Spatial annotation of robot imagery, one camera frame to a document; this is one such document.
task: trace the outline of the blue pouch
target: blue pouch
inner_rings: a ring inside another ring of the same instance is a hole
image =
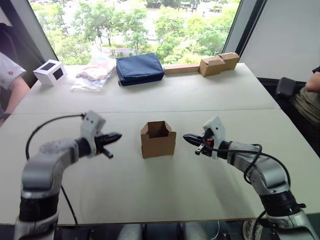
[[[160,81],[165,71],[154,53],[116,59],[116,71],[122,86]]]

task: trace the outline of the clear plastic bag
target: clear plastic bag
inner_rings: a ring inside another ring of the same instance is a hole
[[[99,92],[115,72],[116,60],[92,47],[91,61],[75,76],[71,90]]]

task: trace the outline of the window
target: window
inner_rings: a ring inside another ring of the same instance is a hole
[[[58,59],[84,65],[156,53],[163,64],[222,53],[240,0],[29,0]]]

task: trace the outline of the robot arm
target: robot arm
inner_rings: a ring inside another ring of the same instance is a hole
[[[112,158],[104,146],[121,138],[118,133],[103,135],[105,120],[88,112],[81,124],[79,139],[53,141],[40,147],[22,172],[20,212],[14,239],[53,240],[58,222],[58,201],[64,170],[79,158],[100,153]]]
[[[296,202],[290,191],[286,173],[277,161],[260,155],[255,164],[247,170],[257,155],[258,147],[225,141],[226,130],[218,117],[208,121],[203,129],[205,130],[203,137],[186,134],[183,138],[198,146],[195,154],[204,154],[215,159],[226,159],[230,165],[243,173],[246,172],[246,177],[250,180],[264,206],[268,226],[279,239],[319,240],[301,209],[305,205]]]

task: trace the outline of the white box with black window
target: white box with black window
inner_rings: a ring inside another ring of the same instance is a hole
[[[63,63],[51,59],[34,70],[33,73],[42,84],[49,86],[54,86],[58,80],[67,75]]]

